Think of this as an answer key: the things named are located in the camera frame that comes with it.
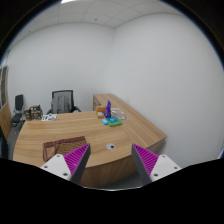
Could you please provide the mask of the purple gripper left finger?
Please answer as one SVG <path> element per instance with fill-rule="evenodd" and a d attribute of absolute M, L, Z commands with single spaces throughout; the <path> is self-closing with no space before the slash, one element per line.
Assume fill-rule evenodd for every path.
<path fill-rule="evenodd" d="M 91 147 L 86 144 L 65 155 L 54 155 L 41 169 L 79 185 L 90 154 Z"/>

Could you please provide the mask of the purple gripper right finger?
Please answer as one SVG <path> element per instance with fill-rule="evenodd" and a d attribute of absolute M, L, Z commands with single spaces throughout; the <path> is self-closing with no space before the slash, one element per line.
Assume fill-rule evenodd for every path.
<path fill-rule="evenodd" d="M 132 145 L 131 154 L 143 185 L 150 184 L 181 169 L 167 155 L 156 155 L 136 144 Z"/>

